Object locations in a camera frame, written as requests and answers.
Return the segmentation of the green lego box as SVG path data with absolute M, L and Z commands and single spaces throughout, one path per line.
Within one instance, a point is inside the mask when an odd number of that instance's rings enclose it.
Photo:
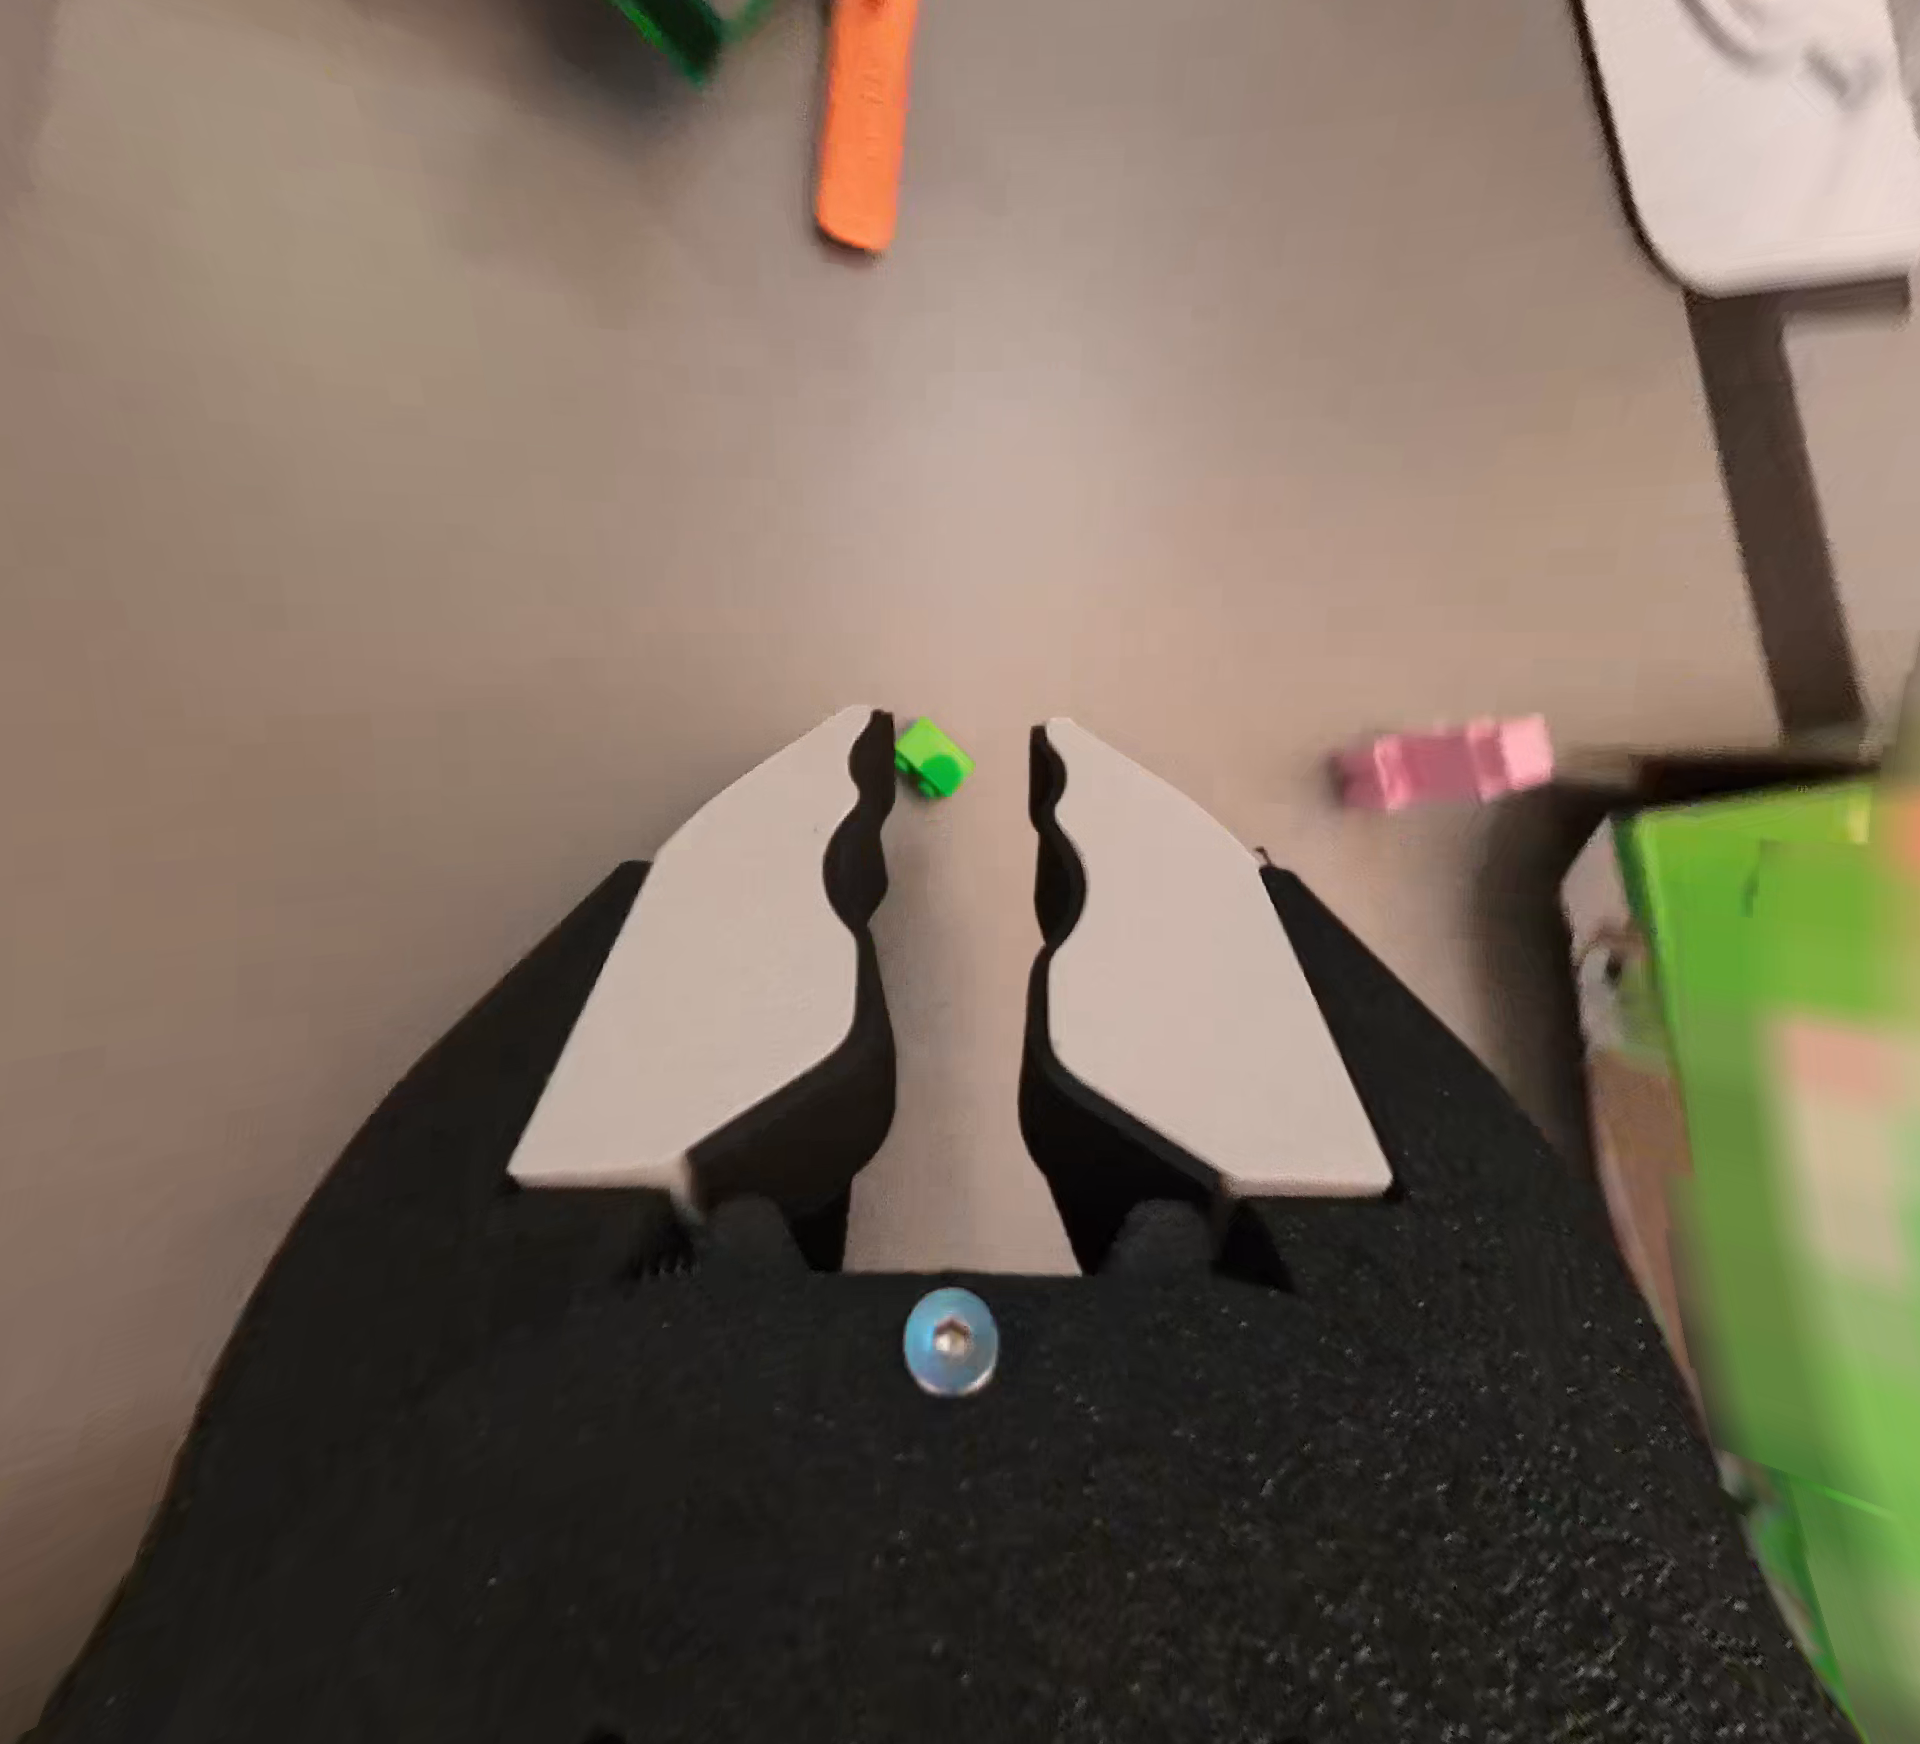
M 1917 788 L 1612 819 L 1562 913 L 1616 1243 L 1816 1676 L 1917 1740 Z

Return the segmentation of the pink lego pig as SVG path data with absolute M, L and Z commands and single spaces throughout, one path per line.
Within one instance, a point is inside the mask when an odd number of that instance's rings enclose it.
M 1333 759 L 1339 800 L 1382 817 L 1498 803 L 1547 786 L 1554 772 L 1549 724 L 1541 716 L 1389 732 Z

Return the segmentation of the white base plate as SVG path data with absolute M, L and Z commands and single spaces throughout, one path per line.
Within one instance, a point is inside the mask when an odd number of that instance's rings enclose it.
M 1712 298 L 1917 274 L 1918 143 L 1888 0 L 1575 0 L 1632 218 Z

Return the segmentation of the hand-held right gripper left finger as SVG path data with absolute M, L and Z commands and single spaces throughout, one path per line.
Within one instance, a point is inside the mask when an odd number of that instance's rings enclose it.
M 852 706 L 662 846 L 506 1173 L 642 1189 L 690 1223 L 774 1203 L 812 1268 L 847 1257 L 852 1185 L 899 1109 L 875 919 L 896 722 Z

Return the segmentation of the orange brick separator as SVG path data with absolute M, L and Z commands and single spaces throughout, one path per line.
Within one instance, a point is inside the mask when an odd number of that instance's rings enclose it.
M 923 0 L 831 0 L 813 168 L 813 223 L 844 250 L 896 239 Z

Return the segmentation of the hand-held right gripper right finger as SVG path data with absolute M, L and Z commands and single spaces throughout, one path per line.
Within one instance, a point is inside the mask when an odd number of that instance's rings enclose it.
M 1069 718 L 1029 736 L 1029 817 L 1018 1121 L 1078 1272 L 1147 1206 L 1234 1261 L 1259 1250 L 1259 1206 L 1386 1201 L 1392 1164 L 1262 857 Z

